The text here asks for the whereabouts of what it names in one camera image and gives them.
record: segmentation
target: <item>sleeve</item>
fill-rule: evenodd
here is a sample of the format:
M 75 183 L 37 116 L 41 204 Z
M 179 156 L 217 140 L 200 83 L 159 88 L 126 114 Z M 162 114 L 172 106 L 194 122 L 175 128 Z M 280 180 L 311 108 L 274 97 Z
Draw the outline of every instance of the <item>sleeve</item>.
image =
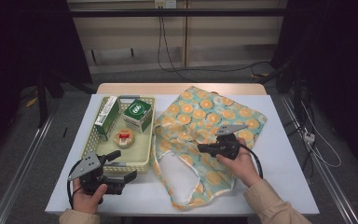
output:
M 60 216 L 60 224 L 99 224 L 98 215 L 78 212 L 72 209 L 66 209 Z
M 243 195 L 261 223 L 310 223 L 290 203 L 284 202 L 265 179 L 252 185 Z

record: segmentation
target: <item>table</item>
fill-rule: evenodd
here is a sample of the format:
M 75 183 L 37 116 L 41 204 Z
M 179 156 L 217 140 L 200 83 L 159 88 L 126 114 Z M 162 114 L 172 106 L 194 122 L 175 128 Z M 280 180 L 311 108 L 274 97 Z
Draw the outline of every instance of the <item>table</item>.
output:
M 90 124 L 95 118 L 96 109 L 106 94 L 154 94 L 157 99 L 156 116 L 189 86 L 206 91 L 217 91 L 240 104 L 257 109 L 268 117 L 268 121 L 253 148 L 264 171 L 264 177 L 276 189 L 281 197 L 289 201 L 302 214 L 319 214 L 310 188 L 302 174 L 296 156 L 276 109 L 260 84 L 206 84 L 206 83 L 106 83 L 98 89 L 99 94 L 91 97 L 89 107 L 80 125 L 76 140 L 62 169 L 49 200 L 46 212 L 61 214 L 70 207 L 66 195 L 66 179 L 70 168 L 80 159 L 84 142 L 87 139 Z M 122 195 L 105 195 L 99 206 L 99 214 L 106 216 L 171 216 L 171 217 L 242 217 L 255 212 L 250 208 L 242 194 L 246 187 L 236 181 L 231 192 L 215 198 L 206 206 L 187 211 L 176 210 L 171 206 L 170 197 L 159 182 L 153 169 L 147 174 L 138 174 L 137 178 L 126 185 Z

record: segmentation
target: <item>green box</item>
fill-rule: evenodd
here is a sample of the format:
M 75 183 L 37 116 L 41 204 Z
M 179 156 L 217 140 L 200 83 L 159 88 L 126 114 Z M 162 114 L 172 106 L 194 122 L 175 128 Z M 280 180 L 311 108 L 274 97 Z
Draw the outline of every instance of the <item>green box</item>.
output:
M 110 132 L 112 131 L 112 128 L 118 118 L 118 112 L 119 105 L 117 97 L 110 96 L 107 99 L 106 104 L 103 106 L 103 110 L 94 122 L 94 126 L 102 139 L 106 141 L 109 139 Z
M 141 100 L 134 100 L 124 111 L 123 119 L 128 128 L 143 133 L 152 121 L 152 106 Z

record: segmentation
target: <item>person's left hand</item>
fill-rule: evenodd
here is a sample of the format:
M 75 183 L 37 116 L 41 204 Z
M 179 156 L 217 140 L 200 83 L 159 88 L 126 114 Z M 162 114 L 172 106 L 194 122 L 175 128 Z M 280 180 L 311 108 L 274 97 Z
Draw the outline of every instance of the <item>person's left hand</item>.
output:
M 89 214 L 96 214 L 98 202 L 106 193 L 107 185 L 101 184 L 93 195 L 88 195 L 80 185 L 80 179 L 74 179 L 74 210 Z

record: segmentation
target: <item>yellow basket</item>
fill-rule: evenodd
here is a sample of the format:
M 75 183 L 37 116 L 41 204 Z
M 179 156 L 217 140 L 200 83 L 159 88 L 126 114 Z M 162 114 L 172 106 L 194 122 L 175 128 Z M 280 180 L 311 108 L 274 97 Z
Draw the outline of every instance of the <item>yellow basket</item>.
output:
M 102 111 L 103 106 L 106 104 L 109 96 L 105 96 L 101 102 L 100 109 L 95 116 L 97 119 L 99 113 Z M 152 121 L 150 125 L 146 128 L 143 133 L 138 133 L 134 131 L 135 141 L 128 148 L 120 148 L 113 136 L 109 137 L 108 141 L 100 139 L 100 135 L 97 132 L 97 129 L 92 124 L 92 129 L 89 133 L 88 141 L 83 149 L 82 158 L 87 154 L 88 151 L 95 151 L 99 156 L 107 155 L 113 151 L 120 150 L 121 157 L 115 159 L 114 161 L 107 161 L 103 167 L 103 172 L 105 174 L 113 173 L 129 173 L 132 171 L 137 171 L 138 173 L 146 173 L 149 169 L 149 155 L 152 142 L 152 127 L 156 112 L 156 98 L 152 96 L 118 96 L 119 102 L 119 114 L 115 123 L 112 125 L 109 131 L 110 135 L 115 134 L 118 130 L 126 128 L 124 119 L 122 118 L 122 113 L 127 109 L 128 106 L 135 99 L 142 100 L 150 105 L 152 105 Z

